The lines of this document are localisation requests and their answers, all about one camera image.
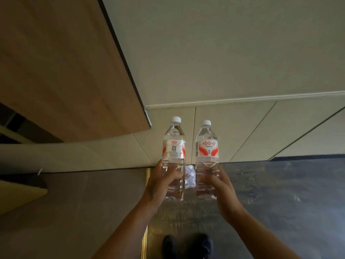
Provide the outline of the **beige furniture corner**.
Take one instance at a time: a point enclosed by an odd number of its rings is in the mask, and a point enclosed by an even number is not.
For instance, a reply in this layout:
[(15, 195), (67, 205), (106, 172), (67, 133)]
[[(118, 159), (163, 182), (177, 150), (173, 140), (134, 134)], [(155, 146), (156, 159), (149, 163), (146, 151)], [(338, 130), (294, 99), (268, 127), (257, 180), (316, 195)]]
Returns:
[(46, 188), (0, 180), (0, 216), (45, 195)]

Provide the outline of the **clear water bottle white label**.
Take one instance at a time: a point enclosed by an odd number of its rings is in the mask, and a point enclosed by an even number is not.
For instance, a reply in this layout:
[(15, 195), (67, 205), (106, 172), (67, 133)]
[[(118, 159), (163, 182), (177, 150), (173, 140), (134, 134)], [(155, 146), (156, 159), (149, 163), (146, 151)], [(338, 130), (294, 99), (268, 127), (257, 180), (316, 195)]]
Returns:
[(163, 137), (162, 149), (162, 174), (176, 170), (183, 172), (182, 178), (173, 180), (166, 193), (168, 200), (183, 200), (186, 174), (186, 140), (181, 128), (181, 118), (174, 116), (170, 121), (170, 127)]

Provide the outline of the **person's black left shoe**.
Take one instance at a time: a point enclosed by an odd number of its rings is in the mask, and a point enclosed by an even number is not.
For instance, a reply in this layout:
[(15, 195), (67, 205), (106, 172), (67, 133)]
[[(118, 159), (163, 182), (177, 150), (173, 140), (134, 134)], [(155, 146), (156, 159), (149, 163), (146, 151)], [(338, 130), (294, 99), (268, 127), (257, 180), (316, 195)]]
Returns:
[(161, 247), (162, 259), (180, 259), (177, 241), (172, 235), (166, 235)]

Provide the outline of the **crumpled clear plastic wrap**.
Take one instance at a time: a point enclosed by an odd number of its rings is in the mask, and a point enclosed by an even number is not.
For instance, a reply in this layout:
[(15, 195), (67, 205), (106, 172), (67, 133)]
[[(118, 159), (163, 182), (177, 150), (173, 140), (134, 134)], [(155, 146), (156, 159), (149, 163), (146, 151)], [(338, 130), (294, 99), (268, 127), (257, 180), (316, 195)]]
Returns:
[(196, 187), (196, 172), (193, 165), (185, 167), (185, 189)]

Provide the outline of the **brown wooden cabinet panel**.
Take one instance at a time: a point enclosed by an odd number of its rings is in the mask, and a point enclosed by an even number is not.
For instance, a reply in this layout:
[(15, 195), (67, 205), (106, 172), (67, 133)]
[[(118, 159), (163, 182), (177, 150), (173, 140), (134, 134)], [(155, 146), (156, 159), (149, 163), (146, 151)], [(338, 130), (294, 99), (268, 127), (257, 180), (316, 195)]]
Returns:
[(150, 129), (103, 0), (0, 0), (0, 103), (63, 142)]

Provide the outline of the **person's left forearm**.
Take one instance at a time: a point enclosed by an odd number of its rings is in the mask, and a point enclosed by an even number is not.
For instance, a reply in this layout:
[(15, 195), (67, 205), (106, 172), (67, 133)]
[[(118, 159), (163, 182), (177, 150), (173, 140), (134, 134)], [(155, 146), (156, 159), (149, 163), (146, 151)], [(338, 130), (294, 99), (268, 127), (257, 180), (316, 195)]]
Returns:
[(134, 259), (139, 255), (145, 230), (162, 200), (143, 197), (92, 259)]

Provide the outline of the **person's black right shoe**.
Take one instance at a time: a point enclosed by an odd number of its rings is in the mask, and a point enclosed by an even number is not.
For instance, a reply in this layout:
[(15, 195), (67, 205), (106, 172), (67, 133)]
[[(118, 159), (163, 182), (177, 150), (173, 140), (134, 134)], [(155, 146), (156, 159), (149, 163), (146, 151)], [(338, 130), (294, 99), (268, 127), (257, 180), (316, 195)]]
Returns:
[(189, 249), (189, 259), (213, 259), (213, 240), (209, 235), (196, 235)]

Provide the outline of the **person's left hand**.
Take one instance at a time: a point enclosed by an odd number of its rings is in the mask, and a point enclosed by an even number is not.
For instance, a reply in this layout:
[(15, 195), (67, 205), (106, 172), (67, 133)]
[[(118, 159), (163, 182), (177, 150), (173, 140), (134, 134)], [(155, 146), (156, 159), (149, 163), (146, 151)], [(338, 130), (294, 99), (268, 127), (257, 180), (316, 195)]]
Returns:
[(169, 185), (164, 185), (164, 174), (169, 171), (179, 170), (177, 168), (163, 169), (163, 162), (160, 160), (150, 172), (150, 177), (141, 199), (152, 211), (156, 212), (166, 197)]

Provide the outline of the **person's black shoe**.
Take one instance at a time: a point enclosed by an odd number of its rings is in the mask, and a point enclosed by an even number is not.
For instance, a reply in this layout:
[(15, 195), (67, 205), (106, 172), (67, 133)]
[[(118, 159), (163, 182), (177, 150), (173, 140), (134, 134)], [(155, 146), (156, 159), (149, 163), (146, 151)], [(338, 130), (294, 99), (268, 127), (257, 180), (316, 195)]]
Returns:
[(189, 249), (189, 259), (213, 259), (213, 240), (209, 235), (196, 235)]
[(172, 235), (166, 235), (161, 247), (162, 259), (180, 259), (177, 241)]

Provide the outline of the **person's right forearm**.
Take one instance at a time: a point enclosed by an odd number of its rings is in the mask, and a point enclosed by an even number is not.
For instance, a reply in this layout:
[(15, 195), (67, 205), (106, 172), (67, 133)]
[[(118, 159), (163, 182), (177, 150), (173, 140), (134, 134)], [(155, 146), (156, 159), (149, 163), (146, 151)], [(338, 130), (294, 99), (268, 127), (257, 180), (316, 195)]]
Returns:
[(222, 216), (234, 228), (254, 259), (302, 259), (242, 206), (223, 207)]

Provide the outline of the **clear water bottle red label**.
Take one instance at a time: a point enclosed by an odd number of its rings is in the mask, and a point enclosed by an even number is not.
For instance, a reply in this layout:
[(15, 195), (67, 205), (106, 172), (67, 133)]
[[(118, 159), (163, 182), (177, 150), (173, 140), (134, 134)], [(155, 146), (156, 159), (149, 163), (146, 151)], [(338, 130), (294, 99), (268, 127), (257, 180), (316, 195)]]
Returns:
[(219, 148), (216, 135), (211, 129), (211, 121), (204, 120), (196, 136), (196, 193), (203, 200), (216, 200), (215, 189), (211, 185), (201, 183), (203, 175), (219, 177)]

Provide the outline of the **person's right hand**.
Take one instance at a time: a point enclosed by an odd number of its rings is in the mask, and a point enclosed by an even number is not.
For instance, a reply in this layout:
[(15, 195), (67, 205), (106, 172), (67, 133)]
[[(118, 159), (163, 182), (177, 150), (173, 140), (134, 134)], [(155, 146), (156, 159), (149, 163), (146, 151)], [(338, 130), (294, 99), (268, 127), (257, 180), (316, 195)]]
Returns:
[(244, 213), (244, 208), (236, 196), (229, 177), (221, 166), (219, 167), (219, 175), (216, 177), (217, 187), (213, 188), (217, 198), (218, 209), (225, 221), (233, 226), (237, 218)]

